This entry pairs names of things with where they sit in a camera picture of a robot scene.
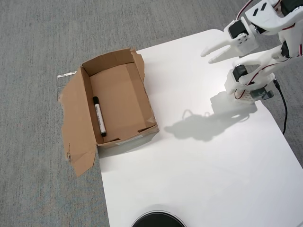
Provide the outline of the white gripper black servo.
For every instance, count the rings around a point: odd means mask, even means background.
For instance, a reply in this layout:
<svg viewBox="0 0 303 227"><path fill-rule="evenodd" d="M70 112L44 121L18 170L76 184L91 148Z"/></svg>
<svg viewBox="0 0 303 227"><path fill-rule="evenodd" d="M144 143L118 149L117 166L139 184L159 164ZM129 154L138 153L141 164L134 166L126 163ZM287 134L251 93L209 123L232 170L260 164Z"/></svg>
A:
<svg viewBox="0 0 303 227"><path fill-rule="evenodd" d="M244 54L243 50L255 50L258 47L255 32L253 32L244 18L233 20L223 32L227 36L225 36L222 41L208 44L200 54L201 57L205 57L222 47L229 46L226 50L223 50L220 54L211 58L208 61L210 64L242 56Z"/></svg>

